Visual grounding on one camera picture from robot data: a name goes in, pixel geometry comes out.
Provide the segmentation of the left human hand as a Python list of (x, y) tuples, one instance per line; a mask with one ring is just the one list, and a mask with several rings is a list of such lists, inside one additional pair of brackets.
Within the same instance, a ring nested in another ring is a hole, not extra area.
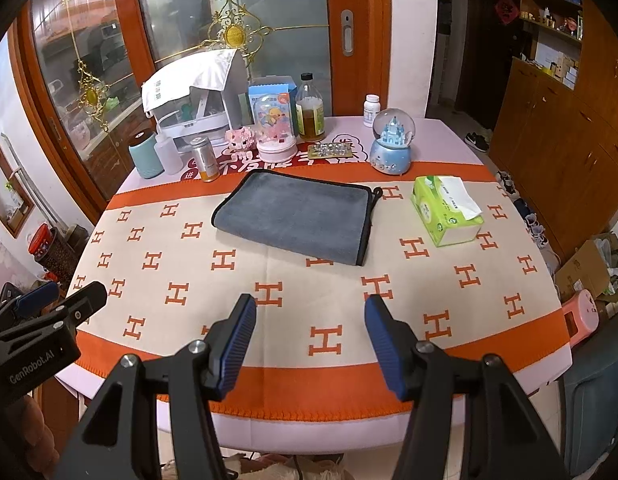
[(6, 417), (24, 446), (28, 465), (45, 479), (51, 479), (59, 461), (59, 452), (40, 405), (26, 394), (7, 408)]

